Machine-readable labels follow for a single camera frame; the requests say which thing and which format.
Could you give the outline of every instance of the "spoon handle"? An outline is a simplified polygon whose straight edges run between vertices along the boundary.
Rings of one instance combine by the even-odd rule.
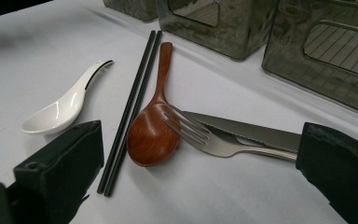
[[[161,44],[159,50],[157,86],[153,97],[155,103],[167,103],[164,94],[164,85],[167,79],[168,71],[170,70],[172,51],[172,43],[164,42]]]
[[[86,91],[94,75],[105,65],[112,63],[112,60],[108,61],[98,61],[90,66],[86,72],[80,77],[80,79],[75,83],[71,90],[83,89]]]

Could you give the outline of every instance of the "white ceramic spoon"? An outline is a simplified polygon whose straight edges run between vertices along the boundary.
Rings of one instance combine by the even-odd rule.
[[[51,134],[67,128],[80,113],[87,87],[93,76],[112,62],[98,61],[93,64],[64,96],[24,121],[21,130],[28,134]]]

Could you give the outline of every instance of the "fork handle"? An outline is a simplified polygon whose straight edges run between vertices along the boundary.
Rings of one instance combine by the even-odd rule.
[[[287,161],[296,161],[296,158],[297,158],[296,153],[282,151],[282,150],[278,150],[278,149],[267,148],[267,147],[240,146],[240,147],[238,147],[238,151],[236,153],[238,153],[238,152],[253,153],[253,154],[274,157],[274,158],[287,160]]]
[[[322,125],[304,125],[296,168],[349,223],[358,223],[358,141]]]

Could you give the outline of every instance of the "spoon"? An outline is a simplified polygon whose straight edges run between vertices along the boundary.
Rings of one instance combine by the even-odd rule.
[[[87,87],[94,75],[112,62],[98,61],[93,64],[64,96],[24,121],[21,130],[28,134],[51,134],[67,128],[80,113]]]
[[[172,43],[162,43],[156,91],[149,104],[135,118],[127,134],[127,151],[131,159],[140,166],[165,161],[179,144],[179,134],[162,121],[164,113],[175,116],[164,94],[171,55]]]

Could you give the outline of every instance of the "wooden spoon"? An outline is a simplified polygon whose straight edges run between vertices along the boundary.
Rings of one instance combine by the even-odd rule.
[[[164,94],[165,80],[170,69],[172,43],[160,46],[156,91],[149,104],[139,113],[129,128],[127,150],[140,166],[151,166],[168,159],[179,144],[180,136],[161,119],[172,114]]]

